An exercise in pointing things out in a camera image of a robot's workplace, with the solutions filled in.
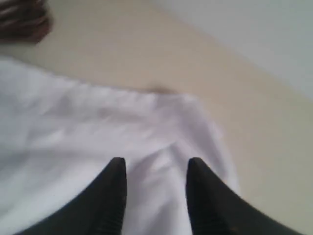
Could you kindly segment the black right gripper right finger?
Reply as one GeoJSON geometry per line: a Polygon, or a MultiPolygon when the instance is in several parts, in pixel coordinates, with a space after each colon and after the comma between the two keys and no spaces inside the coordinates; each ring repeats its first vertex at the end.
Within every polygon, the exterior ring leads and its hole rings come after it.
{"type": "Polygon", "coordinates": [[[186,200],[195,235],[279,235],[281,226],[254,209],[200,158],[188,162],[186,200]]]}

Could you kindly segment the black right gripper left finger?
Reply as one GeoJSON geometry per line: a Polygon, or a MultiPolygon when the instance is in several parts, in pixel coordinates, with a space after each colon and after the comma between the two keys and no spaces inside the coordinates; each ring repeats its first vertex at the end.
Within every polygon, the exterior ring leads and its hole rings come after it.
{"type": "Polygon", "coordinates": [[[124,158],[115,157],[77,197],[25,235],[120,235],[127,202],[124,158]]]}

